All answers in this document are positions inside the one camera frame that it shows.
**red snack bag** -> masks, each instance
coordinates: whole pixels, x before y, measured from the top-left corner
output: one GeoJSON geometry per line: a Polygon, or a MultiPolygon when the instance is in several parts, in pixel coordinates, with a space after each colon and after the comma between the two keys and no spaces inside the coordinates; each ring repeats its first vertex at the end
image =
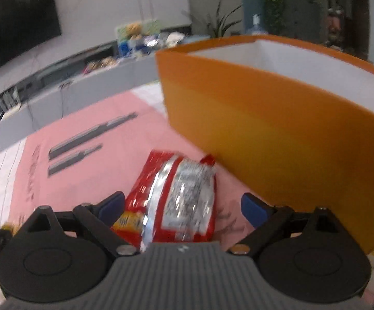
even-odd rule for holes
{"type": "Polygon", "coordinates": [[[210,241],[215,224],[215,160],[153,150],[112,230],[145,249],[151,242],[210,241]]]}

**black screen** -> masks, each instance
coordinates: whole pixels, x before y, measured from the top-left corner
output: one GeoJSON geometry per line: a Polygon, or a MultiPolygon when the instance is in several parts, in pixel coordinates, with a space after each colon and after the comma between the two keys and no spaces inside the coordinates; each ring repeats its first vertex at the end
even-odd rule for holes
{"type": "Polygon", "coordinates": [[[54,0],[0,0],[0,66],[60,34],[54,0]]]}

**screw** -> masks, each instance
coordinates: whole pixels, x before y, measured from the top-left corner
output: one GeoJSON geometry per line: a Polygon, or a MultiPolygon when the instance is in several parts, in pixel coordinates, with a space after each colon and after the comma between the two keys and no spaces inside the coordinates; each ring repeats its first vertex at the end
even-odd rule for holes
{"type": "Polygon", "coordinates": [[[237,243],[230,248],[230,252],[232,252],[234,255],[247,255],[248,253],[250,253],[250,247],[241,243],[237,243]]]}
{"type": "Polygon", "coordinates": [[[131,256],[137,252],[137,249],[132,245],[121,245],[117,247],[117,253],[121,256],[131,256]]]}

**electronic device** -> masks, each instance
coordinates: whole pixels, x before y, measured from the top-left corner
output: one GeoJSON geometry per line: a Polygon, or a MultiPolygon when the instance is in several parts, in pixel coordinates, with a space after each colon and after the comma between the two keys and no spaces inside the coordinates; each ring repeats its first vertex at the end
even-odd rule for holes
{"type": "Polygon", "coordinates": [[[0,0],[0,66],[60,34],[55,0],[0,0]]]}
{"type": "Polygon", "coordinates": [[[0,253],[1,309],[370,309],[360,299],[369,261],[329,209],[296,213],[246,194],[258,228],[229,251],[153,243],[140,253],[110,230],[124,200],[37,208],[0,253]]]}

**pink mat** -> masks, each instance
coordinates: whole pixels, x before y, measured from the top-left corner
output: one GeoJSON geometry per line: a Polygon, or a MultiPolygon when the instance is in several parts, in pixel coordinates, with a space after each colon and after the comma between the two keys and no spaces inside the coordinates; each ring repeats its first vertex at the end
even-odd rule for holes
{"type": "MultiPolygon", "coordinates": [[[[116,191],[130,192],[152,149],[177,151],[199,160],[204,154],[175,132],[166,118],[131,92],[93,104],[29,136],[16,173],[9,220],[23,223],[37,206],[69,211],[98,203],[116,191]],[[49,162],[58,143],[97,124],[137,112],[138,117],[49,162]],[[78,150],[102,143],[99,151],[48,178],[48,166],[78,150]]],[[[253,228],[240,212],[240,198],[249,189],[217,166],[217,240],[228,248],[253,228]]]]}

